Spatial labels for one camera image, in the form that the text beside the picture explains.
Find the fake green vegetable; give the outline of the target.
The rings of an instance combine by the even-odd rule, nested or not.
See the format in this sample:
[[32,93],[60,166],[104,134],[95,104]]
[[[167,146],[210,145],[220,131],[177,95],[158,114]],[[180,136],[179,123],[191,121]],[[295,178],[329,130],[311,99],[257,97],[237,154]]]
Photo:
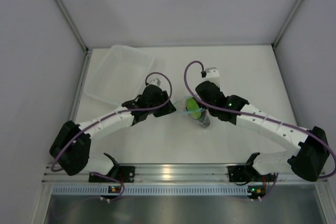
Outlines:
[[202,108],[198,105],[194,98],[187,98],[185,101],[185,108],[187,114],[192,119],[199,119],[202,116]]

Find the clear zip top bag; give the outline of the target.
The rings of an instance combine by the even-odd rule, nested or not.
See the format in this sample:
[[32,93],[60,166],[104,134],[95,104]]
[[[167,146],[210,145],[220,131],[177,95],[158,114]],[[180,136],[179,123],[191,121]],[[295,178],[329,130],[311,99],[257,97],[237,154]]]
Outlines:
[[210,126],[211,121],[207,111],[192,96],[182,97],[173,105],[178,114],[186,116],[200,127],[206,129]]

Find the fake purple grape bunch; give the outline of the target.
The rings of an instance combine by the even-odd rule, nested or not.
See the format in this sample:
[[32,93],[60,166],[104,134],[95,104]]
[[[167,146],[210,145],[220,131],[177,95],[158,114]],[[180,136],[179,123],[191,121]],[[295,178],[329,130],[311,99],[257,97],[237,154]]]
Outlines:
[[207,128],[211,124],[210,119],[207,115],[202,115],[199,119],[197,119],[197,121],[203,128]]

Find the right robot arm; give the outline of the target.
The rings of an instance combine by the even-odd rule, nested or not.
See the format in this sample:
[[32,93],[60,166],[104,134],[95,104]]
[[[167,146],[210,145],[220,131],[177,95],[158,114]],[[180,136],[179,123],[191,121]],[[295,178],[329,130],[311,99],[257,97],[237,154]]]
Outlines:
[[223,122],[249,129],[285,149],[284,152],[251,154],[246,162],[245,174],[250,180],[258,180],[270,173],[293,171],[309,182],[318,180],[330,155],[328,141],[323,129],[287,127],[284,123],[268,116],[247,100],[237,96],[225,96],[220,88],[204,81],[195,88],[205,102],[211,116]]

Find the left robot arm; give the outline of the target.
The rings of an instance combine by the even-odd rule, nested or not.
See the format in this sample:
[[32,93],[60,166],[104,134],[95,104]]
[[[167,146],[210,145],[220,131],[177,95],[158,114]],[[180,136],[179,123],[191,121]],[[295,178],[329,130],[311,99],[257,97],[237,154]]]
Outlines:
[[69,176],[80,172],[99,173],[106,181],[112,182],[119,174],[118,163],[108,153],[94,154],[92,144],[146,120],[149,115],[159,118],[175,112],[171,95],[156,84],[148,84],[135,99],[125,101],[100,118],[78,124],[68,121],[60,129],[49,153]]

